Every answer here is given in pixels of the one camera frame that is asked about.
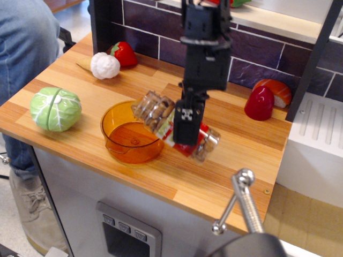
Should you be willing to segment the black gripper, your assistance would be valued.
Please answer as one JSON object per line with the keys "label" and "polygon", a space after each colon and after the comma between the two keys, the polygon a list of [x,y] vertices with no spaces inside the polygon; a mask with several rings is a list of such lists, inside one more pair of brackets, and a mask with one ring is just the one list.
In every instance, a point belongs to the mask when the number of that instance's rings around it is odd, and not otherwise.
{"label": "black gripper", "polygon": [[174,142],[195,146],[208,90],[226,90],[232,41],[182,40],[186,61],[182,99],[176,102]]}

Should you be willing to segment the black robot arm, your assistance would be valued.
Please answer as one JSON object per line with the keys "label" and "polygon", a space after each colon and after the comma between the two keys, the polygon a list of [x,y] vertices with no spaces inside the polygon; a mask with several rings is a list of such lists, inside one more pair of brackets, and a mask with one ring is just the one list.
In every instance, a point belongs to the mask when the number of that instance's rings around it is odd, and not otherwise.
{"label": "black robot arm", "polygon": [[227,88],[232,41],[230,3],[216,7],[182,1],[181,43],[186,45],[181,99],[176,102],[174,142],[194,146],[203,120],[207,91]]}

